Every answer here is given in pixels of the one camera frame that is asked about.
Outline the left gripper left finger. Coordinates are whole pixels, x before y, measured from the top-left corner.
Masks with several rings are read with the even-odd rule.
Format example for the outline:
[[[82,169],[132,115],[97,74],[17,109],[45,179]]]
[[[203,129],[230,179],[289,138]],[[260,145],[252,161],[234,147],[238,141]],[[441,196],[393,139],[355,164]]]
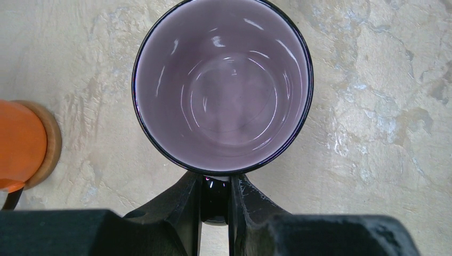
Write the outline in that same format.
[[[199,174],[120,217],[106,209],[3,211],[1,255],[198,255]]]

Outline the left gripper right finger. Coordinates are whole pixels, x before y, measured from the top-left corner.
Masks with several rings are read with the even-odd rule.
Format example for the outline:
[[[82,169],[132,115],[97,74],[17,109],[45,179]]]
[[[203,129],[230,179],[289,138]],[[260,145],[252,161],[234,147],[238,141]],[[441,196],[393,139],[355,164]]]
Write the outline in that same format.
[[[419,255],[407,229],[385,215],[291,214],[245,175],[231,178],[231,255]]]

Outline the plain round wooden coaster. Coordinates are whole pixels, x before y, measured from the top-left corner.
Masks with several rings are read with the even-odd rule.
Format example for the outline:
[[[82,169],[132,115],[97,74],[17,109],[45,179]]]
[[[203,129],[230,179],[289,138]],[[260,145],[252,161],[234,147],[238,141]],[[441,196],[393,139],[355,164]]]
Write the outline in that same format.
[[[14,100],[30,109],[42,122],[46,132],[46,154],[39,169],[25,182],[24,190],[31,189],[47,179],[54,171],[61,155],[62,136],[54,115],[44,106],[34,101]]]

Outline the lilac purple mug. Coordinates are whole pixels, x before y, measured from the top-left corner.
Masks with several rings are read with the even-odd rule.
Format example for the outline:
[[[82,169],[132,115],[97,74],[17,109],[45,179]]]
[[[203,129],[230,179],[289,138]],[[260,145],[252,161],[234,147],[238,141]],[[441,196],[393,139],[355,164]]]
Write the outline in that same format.
[[[214,189],[293,143],[313,82],[307,43],[274,3],[181,1],[145,35],[131,91],[152,145]]]

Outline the orange mug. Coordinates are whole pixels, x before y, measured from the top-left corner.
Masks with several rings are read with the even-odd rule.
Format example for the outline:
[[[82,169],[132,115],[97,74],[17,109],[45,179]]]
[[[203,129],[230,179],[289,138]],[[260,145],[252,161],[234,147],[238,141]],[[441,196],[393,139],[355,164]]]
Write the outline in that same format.
[[[46,132],[38,116],[22,104],[1,100],[1,189],[8,192],[3,210],[15,208],[46,148]]]

